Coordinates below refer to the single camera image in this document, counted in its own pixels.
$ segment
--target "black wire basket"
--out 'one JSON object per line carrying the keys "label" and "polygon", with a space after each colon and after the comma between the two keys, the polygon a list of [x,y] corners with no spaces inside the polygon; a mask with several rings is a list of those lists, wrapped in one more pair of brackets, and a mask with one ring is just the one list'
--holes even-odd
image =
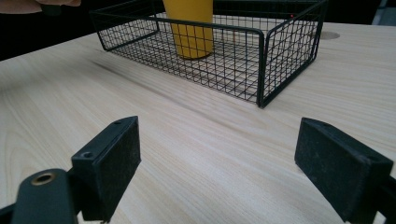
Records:
{"label": "black wire basket", "polygon": [[198,22],[168,19],[162,1],[134,0],[90,14],[104,50],[265,107],[315,60],[326,9],[327,0],[215,0],[213,21]]}

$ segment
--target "wooden table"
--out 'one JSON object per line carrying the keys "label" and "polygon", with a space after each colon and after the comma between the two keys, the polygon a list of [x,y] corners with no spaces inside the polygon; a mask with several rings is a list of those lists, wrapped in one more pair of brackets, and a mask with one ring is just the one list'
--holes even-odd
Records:
{"label": "wooden table", "polygon": [[294,162],[300,121],[396,161],[396,27],[323,31],[340,37],[264,109],[104,52],[97,35],[0,62],[0,206],[137,115],[142,163],[112,223],[343,223]]}

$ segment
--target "black metal bracket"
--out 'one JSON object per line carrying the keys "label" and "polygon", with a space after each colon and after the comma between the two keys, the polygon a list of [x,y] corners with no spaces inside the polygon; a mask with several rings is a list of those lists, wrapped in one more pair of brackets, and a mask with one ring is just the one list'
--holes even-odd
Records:
{"label": "black metal bracket", "polygon": [[373,223],[379,211],[396,223],[393,161],[330,124],[303,118],[294,157],[343,219]]}
{"label": "black metal bracket", "polygon": [[140,159],[138,118],[109,124],[72,158],[68,172],[49,169],[24,179],[0,224],[109,222]]}

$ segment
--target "metal wire mesh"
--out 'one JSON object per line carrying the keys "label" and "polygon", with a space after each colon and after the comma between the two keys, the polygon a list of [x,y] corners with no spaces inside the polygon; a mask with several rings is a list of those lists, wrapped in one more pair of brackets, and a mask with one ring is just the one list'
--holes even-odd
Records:
{"label": "metal wire mesh", "polygon": [[[220,0],[204,23],[135,0],[91,16],[105,50],[264,107],[315,60],[325,8],[326,0]],[[205,57],[189,57],[198,51]]]}

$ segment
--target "hand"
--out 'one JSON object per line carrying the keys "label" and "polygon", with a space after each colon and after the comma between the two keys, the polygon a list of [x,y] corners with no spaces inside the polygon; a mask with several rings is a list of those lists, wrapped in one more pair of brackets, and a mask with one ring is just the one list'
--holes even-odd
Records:
{"label": "hand", "polygon": [[0,0],[0,13],[26,14],[41,11],[43,5],[78,7],[81,0]]}
{"label": "hand", "polygon": [[55,6],[70,6],[79,7],[81,0],[36,0],[37,3],[43,5],[55,5]]}

